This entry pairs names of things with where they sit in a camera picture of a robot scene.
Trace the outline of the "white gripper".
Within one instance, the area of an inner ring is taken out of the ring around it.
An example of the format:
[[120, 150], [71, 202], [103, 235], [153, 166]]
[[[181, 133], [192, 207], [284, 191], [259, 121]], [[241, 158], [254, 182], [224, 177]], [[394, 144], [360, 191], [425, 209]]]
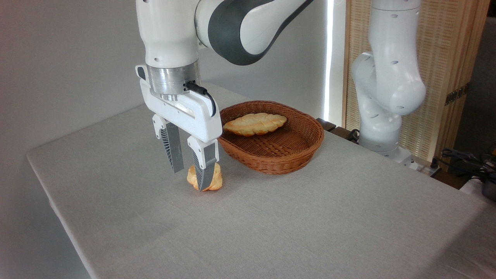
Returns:
[[191, 136], [187, 142], [193, 152], [198, 190], [207, 189], [219, 160], [218, 138], [222, 125], [217, 103], [200, 94], [200, 67], [155, 68], [137, 65], [144, 102], [152, 117], [156, 138], [166, 150], [174, 173], [184, 169], [179, 128]]

